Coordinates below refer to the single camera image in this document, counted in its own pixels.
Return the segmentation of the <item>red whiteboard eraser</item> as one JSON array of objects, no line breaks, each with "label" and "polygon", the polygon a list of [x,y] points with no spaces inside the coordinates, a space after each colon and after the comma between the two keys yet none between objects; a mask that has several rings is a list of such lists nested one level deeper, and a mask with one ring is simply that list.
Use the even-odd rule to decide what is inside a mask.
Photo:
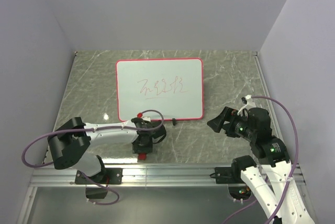
[{"label": "red whiteboard eraser", "polygon": [[145,161],[147,159],[147,154],[146,153],[139,153],[138,154],[138,161]]}]

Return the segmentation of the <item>red framed whiteboard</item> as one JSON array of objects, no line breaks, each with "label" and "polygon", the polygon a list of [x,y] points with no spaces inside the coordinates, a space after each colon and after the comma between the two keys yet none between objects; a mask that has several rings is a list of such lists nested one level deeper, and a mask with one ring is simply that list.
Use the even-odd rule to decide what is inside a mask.
[{"label": "red framed whiteboard", "polygon": [[120,60],[116,65],[118,118],[138,113],[153,120],[199,120],[204,116],[204,70],[200,58]]}]

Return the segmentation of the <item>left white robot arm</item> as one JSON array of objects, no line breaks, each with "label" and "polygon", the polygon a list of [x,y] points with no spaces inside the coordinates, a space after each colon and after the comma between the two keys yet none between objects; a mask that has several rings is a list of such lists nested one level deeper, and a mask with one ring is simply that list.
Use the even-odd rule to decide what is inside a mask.
[{"label": "left white robot arm", "polygon": [[49,149],[56,170],[70,167],[84,173],[93,183],[106,177],[102,158],[89,149],[104,144],[131,144],[132,152],[138,155],[153,151],[167,135],[162,121],[149,118],[133,118],[114,124],[84,123],[80,117],[66,122],[59,134],[48,137]]}]

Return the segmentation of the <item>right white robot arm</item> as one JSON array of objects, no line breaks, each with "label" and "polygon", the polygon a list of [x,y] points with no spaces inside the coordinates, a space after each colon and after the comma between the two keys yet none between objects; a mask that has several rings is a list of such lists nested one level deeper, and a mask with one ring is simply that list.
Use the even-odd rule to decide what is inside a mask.
[{"label": "right white robot arm", "polygon": [[292,164],[284,142],[272,134],[266,109],[253,107],[241,111],[225,107],[207,125],[216,133],[243,138],[250,144],[249,155],[235,158],[231,176],[244,182],[262,207],[267,223],[314,223],[299,193]]}]

